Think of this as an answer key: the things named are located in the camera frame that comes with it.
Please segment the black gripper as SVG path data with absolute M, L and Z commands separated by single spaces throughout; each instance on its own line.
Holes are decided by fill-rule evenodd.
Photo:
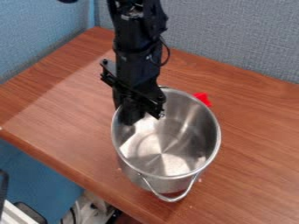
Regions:
M 155 46 L 142 52 L 114 48 L 116 61 L 103 59 L 100 79 L 112 87 L 115 108 L 120 122 L 132 126 L 146 113 L 159 119 L 164 113 L 166 96 L 158 86 L 163 48 Z

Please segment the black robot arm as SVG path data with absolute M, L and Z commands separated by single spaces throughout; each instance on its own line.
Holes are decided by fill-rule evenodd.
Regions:
M 107 7 L 116 59 L 100 62 L 100 79 L 112 87 L 122 123 L 134 125 L 146 115 L 160 118 L 164 112 L 158 77 L 171 56 L 163 39 L 168 17 L 160 0 L 107 0 Z

